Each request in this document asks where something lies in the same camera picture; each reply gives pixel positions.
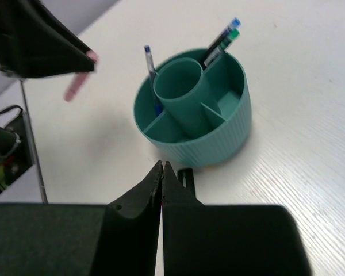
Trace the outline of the clear blue gel pen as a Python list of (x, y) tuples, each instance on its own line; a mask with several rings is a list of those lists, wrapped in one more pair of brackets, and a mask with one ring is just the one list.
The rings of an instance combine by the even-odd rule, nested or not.
[(206, 52), (203, 55), (201, 60), (201, 65), (203, 69), (206, 69), (207, 66), (205, 65), (205, 60), (211, 54), (211, 52), (226, 38), (226, 36), (234, 29), (238, 29), (241, 25), (241, 22), (238, 18), (234, 18), (226, 27), (225, 29), (218, 35), (218, 37), (211, 43), (208, 47)]

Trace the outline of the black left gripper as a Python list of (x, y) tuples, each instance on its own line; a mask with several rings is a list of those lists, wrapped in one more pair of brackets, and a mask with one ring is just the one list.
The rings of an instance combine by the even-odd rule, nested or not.
[(19, 78), (92, 72), (90, 48), (40, 1), (0, 1), (0, 71)]

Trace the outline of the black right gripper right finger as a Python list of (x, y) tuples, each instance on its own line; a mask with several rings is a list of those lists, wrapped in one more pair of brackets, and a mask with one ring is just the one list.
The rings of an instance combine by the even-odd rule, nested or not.
[(190, 215), (203, 204), (178, 180), (169, 161), (162, 182), (163, 264), (165, 275), (186, 275), (190, 270), (189, 248), (195, 244)]

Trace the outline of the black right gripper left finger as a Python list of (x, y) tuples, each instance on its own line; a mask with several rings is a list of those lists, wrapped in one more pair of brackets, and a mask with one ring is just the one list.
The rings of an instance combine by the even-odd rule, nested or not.
[(163, 165), (108, 205), (105, 256), (111, 275), (154, 275), (158, 247)]

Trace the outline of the yellow highlighter marker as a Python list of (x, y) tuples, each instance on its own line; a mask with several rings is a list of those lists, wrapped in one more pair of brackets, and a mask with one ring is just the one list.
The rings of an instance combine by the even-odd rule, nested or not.
[(192, 168), (183, 168), (177, 172), (177, 178), (180, 183), (192, 193), (193, 196), (196, 196), (196, 188), (194, 182), (194, 171)]

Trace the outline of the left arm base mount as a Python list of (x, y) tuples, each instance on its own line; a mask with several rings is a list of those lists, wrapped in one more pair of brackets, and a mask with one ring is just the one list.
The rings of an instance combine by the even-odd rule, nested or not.
[(7, 106), (0, 116), (13, 109), (19, 110), (15, 118), (0, 126), (0, 195), (34, 164), (23, 108)]

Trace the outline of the blue ballpoint pen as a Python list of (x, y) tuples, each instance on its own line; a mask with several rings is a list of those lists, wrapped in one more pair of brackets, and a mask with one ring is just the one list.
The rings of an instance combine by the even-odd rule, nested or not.
[(155, 91), (154, 91), (154, 80), (156, 77), (156, 71), (154, 67), (154, 61), (151, 53), (151, 48), (149, 45), (144, 46), (144, 52), (145, 52), (145, 59), (147, 63), (147, 69), (149, 73), (149, 79), (150, 79), (150, 84), (151, 84), (151, 93), (152, 93), (152, 99), (154, 102), (154, 109), (155, 109), (155, 114), (156, 116), (160, 115), (163, 111), (163, 106), (160, 103), (159, 99), (157, 98)]

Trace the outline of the green pen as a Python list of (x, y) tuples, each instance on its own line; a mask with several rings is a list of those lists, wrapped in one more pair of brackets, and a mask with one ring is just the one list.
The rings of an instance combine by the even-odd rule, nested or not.
[(210, 65), (216, 58), (218, 58), (239, 35), (240, 32), (238, 31), (238, 29), (232, 30), (207, 57), (207, 59), (205, 60), (205, 65)]

